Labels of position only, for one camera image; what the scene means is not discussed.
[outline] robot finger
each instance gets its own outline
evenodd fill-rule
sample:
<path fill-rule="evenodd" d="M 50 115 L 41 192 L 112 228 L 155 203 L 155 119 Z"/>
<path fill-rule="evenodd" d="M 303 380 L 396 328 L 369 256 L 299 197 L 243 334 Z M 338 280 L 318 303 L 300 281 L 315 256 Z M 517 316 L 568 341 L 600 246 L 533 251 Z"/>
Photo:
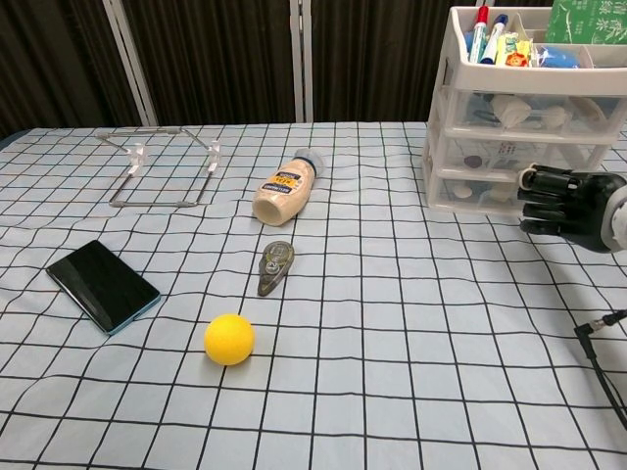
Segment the robot finger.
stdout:
<path fill-rule="evenodd" d="M 520 222 L 520 230 L 531 235 L 559 235 L 561 226 L 558 222 L 547 220 L 523 220 Z"/>
<path fill-rule="evenodd" d="M 536 171 L 542 171 L 544 173 L 570 174 L 572 172 L 572 169 L 556 168 L 554 166 L 543 166 L 541 164 L 532 164 L 531 167 L 535 168 Z"/>
<path fill-rule="evenodd" d="M 560 204 L 562 198 L 553 194 L 537 193 L 535 191 L 518 190 L 518 201 L 526 201 L 528 203 L 540 204 Z"/>
<path fill-rule="evenodd" d="M 522 214 L 525 217 L 541 218 L 548 221 L 561 221 L 566 219 L 563 205 L 559 204 L 525 204 Z"/>
<path fill-rule="evenodd" d="M 523 189 L 555 196 L 569 196 L 579 185 L 579 179 L 570 174 L 555 174 L 545 171 L 527 172 Z"/>

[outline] clear acrylic stand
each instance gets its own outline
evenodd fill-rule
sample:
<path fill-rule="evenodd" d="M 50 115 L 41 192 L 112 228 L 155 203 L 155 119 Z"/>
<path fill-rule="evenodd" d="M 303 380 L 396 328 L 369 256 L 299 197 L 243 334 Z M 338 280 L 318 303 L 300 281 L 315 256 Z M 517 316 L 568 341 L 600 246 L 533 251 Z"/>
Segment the clear acrylic stand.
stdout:
<path fill-rule="evenodd" d="M 141 172 L 142 166 L 146 164 L 148 161 L 148 154 L 146 151 L 146 146 L 143 144 L 134 144 L 132 147 L 124 147 L 122 145 L 118 145 L 113 142 L 112 138 L 117 137 L 135 137 L 139 135 L 177 135 L 177 134 L 185 134 L 190 137 L 195 143 L 201 145 L 207 150 L 207 158 L 203 163 L 203 171 L 205 173 L 205 181 L 203 186 L 198 193 L 195 201 L 177 201 L 177 202 L 152 202 L 152 203 L 140 203 L 140 202 L 132 202 L 132 201 L 124 201 L 119 200 L 121 192 L 127 186 L 128 182 L 139 176 Z M 102 142 L 116 147 L 119 150 L 124 151 L 128 155 L 129 166 L 130 169 L 126 173 L 126 178 L 122 182 L 120 188 L 114 193 L 111 200 L 109 200 L 109 204 L 114 208 L 153 208 L 153 207 L 161 207 L 161 208 L 192 208 L 194 206 L 198 206 L 200 204 L 200 200 L 205 194 L 205 190 L 207 189 L 207 185 L 212 177 L 212 174 L 217 169 L 219 165 L 220 151 L 219 151 L 219 142 L 217 140 L 212 141 L 211 145 L 205 144 L 202 140 L 192 134 L 189 130 L 184 127 L 165 127 L 161 129 L 141 129 L 127 132 L 101 132 L 96 134 L 96 138 L 101 140 Z"/>

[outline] foam ball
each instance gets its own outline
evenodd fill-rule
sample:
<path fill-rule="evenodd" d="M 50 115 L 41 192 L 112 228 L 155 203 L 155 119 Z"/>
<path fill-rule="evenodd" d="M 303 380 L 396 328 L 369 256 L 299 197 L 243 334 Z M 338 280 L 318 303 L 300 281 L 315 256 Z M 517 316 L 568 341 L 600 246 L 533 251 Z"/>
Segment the foam ball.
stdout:
<path fill-rule="evenodd" d="M 243 316 L 235 313 L 221 315 L 205 330 L 205 351 L 220 365 L 242 362 L 253 351 L 255 330 Z"/>

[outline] plastic drawer organizer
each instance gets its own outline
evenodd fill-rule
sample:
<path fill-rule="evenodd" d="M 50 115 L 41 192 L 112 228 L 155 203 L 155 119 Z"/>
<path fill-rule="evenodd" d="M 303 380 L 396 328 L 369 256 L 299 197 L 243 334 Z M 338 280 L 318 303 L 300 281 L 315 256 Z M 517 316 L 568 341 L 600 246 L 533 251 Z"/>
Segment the plastic drawer organizer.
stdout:
<path fill-rule="evenodd" d="M 491 8 L 543 44 L 551 8 Z M 532 163 L 594 170 L 627 118 L 627 46 L 560 44 L 580 69 L 471 64 L 463 33 L 476 8 L 453 7 L 422 159 L 429 206 L 520 214 L 518 173 Z"/>

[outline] small bottle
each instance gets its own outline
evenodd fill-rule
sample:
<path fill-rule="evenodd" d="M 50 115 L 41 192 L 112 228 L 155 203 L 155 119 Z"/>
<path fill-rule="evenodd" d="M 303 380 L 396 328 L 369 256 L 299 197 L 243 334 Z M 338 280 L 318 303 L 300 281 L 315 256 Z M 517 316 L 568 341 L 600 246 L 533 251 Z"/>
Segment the small bottle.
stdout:
<path fill-rule="evenodd" d="M 310 198 L 314 179 L 322 170 L 322 158 L 318 152 L 297 150 L 294 160 L 283 165 L 257 190 L 253 200 L 255 217 L 274 226 L 288 221 Z"/>

